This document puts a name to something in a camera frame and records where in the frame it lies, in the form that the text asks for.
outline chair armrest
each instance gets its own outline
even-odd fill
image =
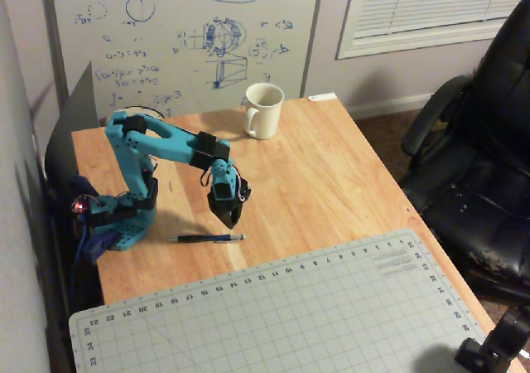
[[[401,142],[402,150],[408,156],[414,156],[423,144],[423,140],[432,126],[444,113],[451,101],[471,83],[471,76],[457,76],[447,81],[427,101]]]

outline pen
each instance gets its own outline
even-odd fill
[[[177,243],[200,243],[200,242],[215,242],[215,243],[235,243],[238,240],[245,239],[245,235],[183,235],[173,236],[168,240]]]

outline white mug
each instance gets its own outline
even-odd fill
[[[267,139],[276,134],[282,103],[282,89],[270,83],[257,83],[247,88],[245,131],[251,137]]]

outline wooden desk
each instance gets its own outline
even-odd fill
[[[235,245],[178,245],[170,236],[223,234],[200,186],[201,171],[158,159],[157,218],[146,238],[98,261],[106,303],[216,274],[400,228],[412,228],[485,331],[493,328],[420,216],[337,99],[285,102],[277,135],[243,132],[243,111],[193,114],[168,121],[231,142],[230,155],[252,188],[234,229]],[[126,190],[102,128],[73,134],[80,174],[102,194]]]

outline whiteboard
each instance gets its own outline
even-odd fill
[[[92,61],[98,116],[244,104],[253,83],[298,98],[316,0],[55,0],[71,93]]]

